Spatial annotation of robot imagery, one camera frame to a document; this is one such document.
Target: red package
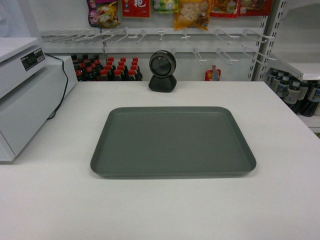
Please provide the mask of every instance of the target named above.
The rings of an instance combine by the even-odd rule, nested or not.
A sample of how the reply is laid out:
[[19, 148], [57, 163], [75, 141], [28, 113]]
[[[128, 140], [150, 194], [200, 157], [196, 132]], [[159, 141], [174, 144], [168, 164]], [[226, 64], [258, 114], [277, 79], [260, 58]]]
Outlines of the red package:
[[212, 0], [211, 17], [235, 19], [239, 0]]
[[268, 16], [273, 0], [240, 0], [239, 16]]
[[122, 16], [150, 18], [150, 0], [121, 0]]

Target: store shelf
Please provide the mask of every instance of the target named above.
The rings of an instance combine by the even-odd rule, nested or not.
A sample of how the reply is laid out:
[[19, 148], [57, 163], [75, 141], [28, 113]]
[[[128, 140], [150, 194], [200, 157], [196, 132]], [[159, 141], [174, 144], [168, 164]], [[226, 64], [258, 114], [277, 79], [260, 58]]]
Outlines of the store shelf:
[[320, 80], [319, 52], [272, 52], [270, 56], [276, 59], [268, 62], [270, 68], [288, 72], [300, 81]]
[[311, 117], [298, 115], [305, 125], [314, 133], [320, 133], [320, 116], [313, 115]]

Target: product packaging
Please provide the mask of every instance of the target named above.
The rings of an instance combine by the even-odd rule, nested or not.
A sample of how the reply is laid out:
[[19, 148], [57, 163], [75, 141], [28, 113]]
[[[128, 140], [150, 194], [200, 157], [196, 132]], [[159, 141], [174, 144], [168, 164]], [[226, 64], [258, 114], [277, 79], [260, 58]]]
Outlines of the product packaging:
[[235, 19], [238, 16], [239, 0], [212, 0], [210, 16]]
[[95, 0], [98, 26], [111, 29], [120, 25], [117, 17], [117, 0]]
[[153, 0], [152, 6], [157, 13], [176, 13], [179, 11], [178, 0]]
[[240, 0], [239, 16], [268, 16], [273, 0]]
[[121, 0], [122, 16], [150, 18], [150, 0]]
[[179, 12], [174, 14], [174, 29], [191, 26], [208, 30], [212, 0], [179, 0]]

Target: serving tray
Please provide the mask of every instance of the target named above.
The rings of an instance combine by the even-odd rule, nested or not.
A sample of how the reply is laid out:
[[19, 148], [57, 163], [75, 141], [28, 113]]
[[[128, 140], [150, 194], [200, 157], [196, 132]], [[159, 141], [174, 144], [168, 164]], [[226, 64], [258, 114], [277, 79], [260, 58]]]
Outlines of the serving tray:
[[90, 167], [108, 179], [210, 178], [256, 167], [231, 112], [217, 106], [112, 110]]

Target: white countertop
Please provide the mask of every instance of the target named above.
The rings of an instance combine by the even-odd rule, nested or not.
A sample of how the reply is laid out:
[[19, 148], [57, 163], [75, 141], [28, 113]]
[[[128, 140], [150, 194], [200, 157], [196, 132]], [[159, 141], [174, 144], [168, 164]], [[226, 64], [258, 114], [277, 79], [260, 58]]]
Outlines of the white countertop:
[[[220, 106], [257, 162], [243, 177], [101, 179], [109, 112]], [[80, 82], [12, 164], [0, 165], [1, 240], [320, 239], [320, 140], [264, 82]]]

